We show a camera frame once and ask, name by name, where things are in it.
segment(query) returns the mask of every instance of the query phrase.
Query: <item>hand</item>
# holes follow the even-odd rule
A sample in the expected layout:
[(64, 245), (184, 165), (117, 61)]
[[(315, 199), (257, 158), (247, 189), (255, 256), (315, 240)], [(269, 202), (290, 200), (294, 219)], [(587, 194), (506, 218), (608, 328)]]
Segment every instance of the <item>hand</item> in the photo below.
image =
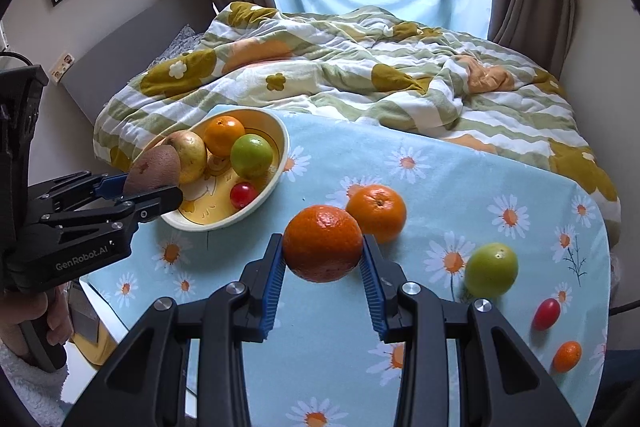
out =
[(47, 331), (47, 341), (52, 346), (66, 343), (74, 333), (65, 287), (66, 285), (61, 285), (56, 288), (56, 297), (51, 306), (48, 306), (44, 293), (25, 295), (5, 292), (0, 296), (0, 339), (18, 357), (25, 358), (29, 354), (27, 343), (18, 327), (21, 322), (37, 319), (47, 313), (50, 328)]

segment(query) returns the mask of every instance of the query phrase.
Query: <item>red cherry tomato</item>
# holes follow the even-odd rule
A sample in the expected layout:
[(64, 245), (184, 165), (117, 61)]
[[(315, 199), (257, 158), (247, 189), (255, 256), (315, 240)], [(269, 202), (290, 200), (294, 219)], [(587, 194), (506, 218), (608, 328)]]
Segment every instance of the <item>red cherry tomato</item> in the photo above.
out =
[(251, 183), (241, 182), (236, 184), (229, 192), (231, 204), (238, 210), (246, 207), (258, 197), (258, 191)]
[(538, 306), (536, 314), (533, 316), (532, 326), (535, 330), (548, 330), (556, 323), (560, 316), (560, 303), (555, 299), (546, 299)]

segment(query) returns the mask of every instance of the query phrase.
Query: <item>pillow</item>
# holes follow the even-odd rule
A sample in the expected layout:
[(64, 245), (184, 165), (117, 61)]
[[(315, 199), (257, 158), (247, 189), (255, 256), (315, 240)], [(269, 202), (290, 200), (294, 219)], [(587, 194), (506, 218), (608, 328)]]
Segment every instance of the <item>pillow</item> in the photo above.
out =
[(200, 39), (204, 33), (196, 34), (196, 32), (189, 26), (188, 24), (180, 30), (175, 36), (175, 39), (171, 41), (169, 47), (162, 52), (162, 55), (157, 57), (151, 64), (149, 64), (149, 68), (153, 68), (156, 64), (159, 64), (163, 60), (169, 60), (170, 58), (175, 58), (182, 53), (185, 53), (189, 50), (194, 49), (198, 44), (200, 44)]

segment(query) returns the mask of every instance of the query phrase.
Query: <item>gray headboard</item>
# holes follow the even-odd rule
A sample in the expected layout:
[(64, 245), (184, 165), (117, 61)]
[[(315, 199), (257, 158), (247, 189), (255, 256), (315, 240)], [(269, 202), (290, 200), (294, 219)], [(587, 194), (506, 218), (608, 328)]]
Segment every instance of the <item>gray headboard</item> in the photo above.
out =
[(111, 97), (142, 73), (184, 25), (202, 33), (215, 16), (210, 0), (159, 0), (76, 60), (60, 83), (93, 124)]

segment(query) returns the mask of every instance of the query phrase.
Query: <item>tangerine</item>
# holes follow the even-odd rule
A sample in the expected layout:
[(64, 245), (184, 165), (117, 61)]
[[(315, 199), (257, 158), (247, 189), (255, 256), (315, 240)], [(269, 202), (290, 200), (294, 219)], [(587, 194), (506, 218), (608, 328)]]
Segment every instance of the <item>tangerine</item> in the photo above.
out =
[(358, 222), (362, 233), (372, 233), (378, 243), (388, 243), (402, 232), (406, 221), (404, 200), (385, 185), (368, 185), (354, 193), (347, 212)]
[(202, 139), (213, 156), (229, 156), (236, 140), (244, 136), (244, 125), (238, 118), (219, 116), (204, 131)]
[(556, 351), (553, 368), (558, 373), (566, 373), (580, 362), (580, 357), (582, 357), (582, 346), (576, 341), (565, 342)]
[(362, 232), (337, 206), (315, 204), (297, 213), (284, 231), (282, 254), (301, 279), (331, 282), (344, 277), (362, 255)]

